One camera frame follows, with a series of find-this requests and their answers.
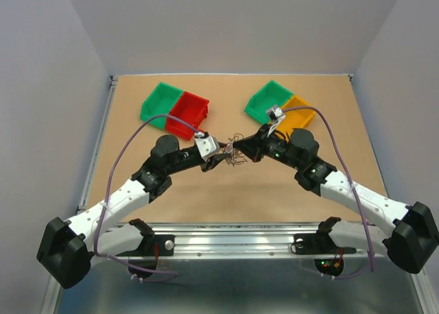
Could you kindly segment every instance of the plastic bin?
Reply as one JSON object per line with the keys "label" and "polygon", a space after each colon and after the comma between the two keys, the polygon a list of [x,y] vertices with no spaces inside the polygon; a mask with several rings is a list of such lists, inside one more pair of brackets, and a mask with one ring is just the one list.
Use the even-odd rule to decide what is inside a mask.
{"label": "plastic bin", "polygon": [[282,107],[293,96],[291,91],[272,80],[250,98],[244,112],[260,124],[268,123],[267,109],[273,105]]}
{"label": "plastic bin", "polygon": [[[143,102],[140,119],[146,121],[157,114],[169,114],[182,94],[183,90],[160,82],[151,95]],[[166,120],[165,118],[159,118],[151,121],[150,124],[154,127],[165,129]]]}
{"label": "plastic bin", "polygon": [[[298,107],[298,106],[310,106],[305,100],[297,95],[294,95],[289,101],[282,105],[282,109]],[[316,112],[313,110],[293,110],[285,113],[285,118],[278,125],[277,130],[283,134],[291,134],[293,129],[306,128],[314,119]]]}
{"label": "plastic bin", "polygon": [[[169,114],[173,117],[182,119],[184,122],[189,123],[195,128],[198,128],[201,122],[207,118],[208,104],[209,101],[207,99],[185,91]],[[192,130],[172,119],[166,120],[165,129],[187,141],[190,141],[193,136]]]}

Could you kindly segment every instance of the red bin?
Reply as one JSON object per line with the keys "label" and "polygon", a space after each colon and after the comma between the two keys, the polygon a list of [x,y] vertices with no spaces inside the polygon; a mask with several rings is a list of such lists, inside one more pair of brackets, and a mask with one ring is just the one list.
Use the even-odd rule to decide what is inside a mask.
{"label": "red bin", "polygon": [[[185,91],[169,114],[173,117],[182,119],[184,122],[187,122],[195,128],[198,128],[201,122],[207,118],[208,104],[209,101],[207,99]],[[166,119],[165,130],[187,141],[190,141],[193,136],[192,130],[173,119]]]}

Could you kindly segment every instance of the wooden table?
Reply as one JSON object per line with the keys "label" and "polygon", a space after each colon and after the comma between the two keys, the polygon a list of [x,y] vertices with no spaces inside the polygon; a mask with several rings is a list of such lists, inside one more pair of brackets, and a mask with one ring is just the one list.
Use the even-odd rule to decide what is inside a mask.
{"label": "wooden table", "polygon": [[[200,126],[226,142],[239,132],[254,134],[259,124],[244,107],[249,98],[274,80],[321,109],[353,178],[384,194],[375,156],[346,75],[136,75],[121,76],[110,107],[87,206],[104,197],[108,173],[130,135],[141,125],[141,104],[159,82],[209,99],[209,115]],[[309,126],[320,143],[319,155],[340,168],[327,129],[319,117]],[[147,126],[133,140],[116,170],[112,192],[149,157],[164,131]],[[192,142],[180,141],[180,148]],[[269,158],[231,167],[220,164],[208,173],[194,168],[172,176],[160,198],[126,217],[154,222],[322,221],[330,216],[358,220],[343,206],[306,192],[295,170]]]}

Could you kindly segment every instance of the orange bin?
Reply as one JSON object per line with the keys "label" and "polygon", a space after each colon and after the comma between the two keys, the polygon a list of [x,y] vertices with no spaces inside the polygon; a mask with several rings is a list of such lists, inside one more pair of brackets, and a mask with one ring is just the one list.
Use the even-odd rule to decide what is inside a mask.
{"label": "orange bin", "polygon": [[[305,100],[297,95],[294,95],[285,104],[282,105],[282,109],[298,107],[298,106],[310,106]],[[304,129],[314,119],[316,112],[313,110],[293,110],[285,113],[285,118],[278,125],[277,130],[283,134],[291,134],[293,129]]]}

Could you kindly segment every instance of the wall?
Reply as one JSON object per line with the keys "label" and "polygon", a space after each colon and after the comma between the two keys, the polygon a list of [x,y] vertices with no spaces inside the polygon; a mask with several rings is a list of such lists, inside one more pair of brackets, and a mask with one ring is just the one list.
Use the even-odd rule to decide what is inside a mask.
{"label": "wall", "polygon": [[111,74],[350,73],[396,0],[72,0]]}
{"label": "wall", "polygon": [[0,312],[39,313],[39,241],[78,205],[108,74],[69,0],[0,0],[0,16]]}
{"label": "wall", "polygon": [[[439,223],[439,0],[398,0],[353,84],[388,193]],[[427,264],[439,295],[439,250]]]}

